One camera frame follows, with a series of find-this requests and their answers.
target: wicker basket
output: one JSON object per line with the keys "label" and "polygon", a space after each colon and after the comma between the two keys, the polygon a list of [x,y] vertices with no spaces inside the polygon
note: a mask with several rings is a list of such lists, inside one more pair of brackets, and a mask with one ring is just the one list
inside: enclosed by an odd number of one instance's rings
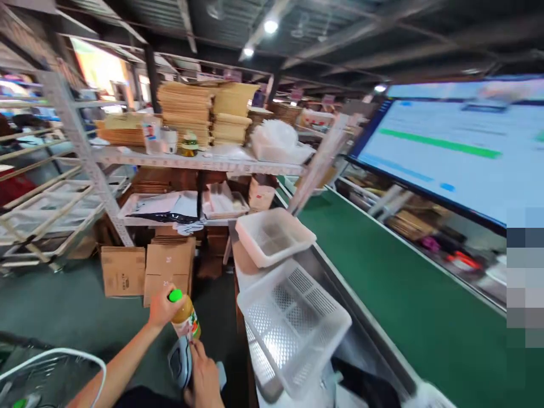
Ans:
{"label": "wicker basket", "polygon": [[249,137],[253,133],[253,129],[257,126],[260,126],[265,119],[272,119],[274,117],[274,112],[271,112],[262,108],[249,108],[248,118],[250,118],[253,123],[249,125],[248,129],[245,131],[245,144],[249,142]]}
{"label": "wicker basket", "polygon": [[274,112],[274,119],[279,119],[293,127],[295,127],[296,118],[302,112],[302,108],[275,102],[270,103],[268,109]]}

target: juice bottle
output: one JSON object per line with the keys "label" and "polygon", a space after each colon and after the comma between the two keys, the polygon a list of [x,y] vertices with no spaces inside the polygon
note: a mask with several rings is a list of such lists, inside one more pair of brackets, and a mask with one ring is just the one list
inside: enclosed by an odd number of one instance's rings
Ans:
{"label": "juice bottle", "polygon": [[171,320],[172,326],[174,326],[174,330],[179,338],[190,334],[191,337],[198,339],[201,332],[200,323],[198,322],[197,314],[194,311],[193,302],[190,297],[184,295],[179,289],[174,289],[168,295],[168,300],[174,303],[181,301],[183,297],[186,297],[185,304]]}

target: green progress bar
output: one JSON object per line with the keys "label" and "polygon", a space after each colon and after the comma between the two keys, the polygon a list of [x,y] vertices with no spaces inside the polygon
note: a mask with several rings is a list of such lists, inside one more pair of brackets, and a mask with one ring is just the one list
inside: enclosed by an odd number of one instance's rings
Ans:
{"label": "green progress bar", "polygon": [[442,147],[449,150],[455,150],[460,151],[463,153],[472,154],[475,156],[481,156],[488,159],[496,159],[498,158],[502,153],[495,150],[489,150],[486,148],[481,147],[474,147],[474,146],[468,146],[467,144],[461,144],[461,143],[455,143],[455,142],[448,142],[441,139],[433,139],[428,138],[425,136],[415,135],[411,133],[404,133],[404,132],[398,132],[395,130],[390,129],[381,129],[380,133],[395,136],[401,139],[410,140],[413,142],[419,142],[419,143],[425,143],[426,145],[436,146],[436,147]]}

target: hand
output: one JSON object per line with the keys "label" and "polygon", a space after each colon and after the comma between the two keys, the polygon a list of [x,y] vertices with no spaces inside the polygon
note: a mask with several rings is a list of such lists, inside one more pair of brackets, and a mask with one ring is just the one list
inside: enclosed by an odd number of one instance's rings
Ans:
{"label": "hand", "polygon": [[166,323],[170,322],[176,312],[183,306],[186,297],[175,303],[168,300],[168,295],[175,288],[176,286],[171,283],[153,296],[149,310],[149,321],[147,323],[149,326],[162,330]]}
{"label": "hand", "polygon": [[189,345],[193,356],[193,392],[185,390],[185,403],[194,408],[224,408],[219,390],[219,371],[215,362],[206,356],[204,345],[193,340]]}

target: monitor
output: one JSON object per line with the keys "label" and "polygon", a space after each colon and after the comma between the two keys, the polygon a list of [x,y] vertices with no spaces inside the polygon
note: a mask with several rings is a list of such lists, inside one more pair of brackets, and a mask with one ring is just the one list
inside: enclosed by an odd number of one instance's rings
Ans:
{"label": "monitor", "polygon": [[394,85],[347,157],[504,234],[544,207],[543,119],[544,76]]}

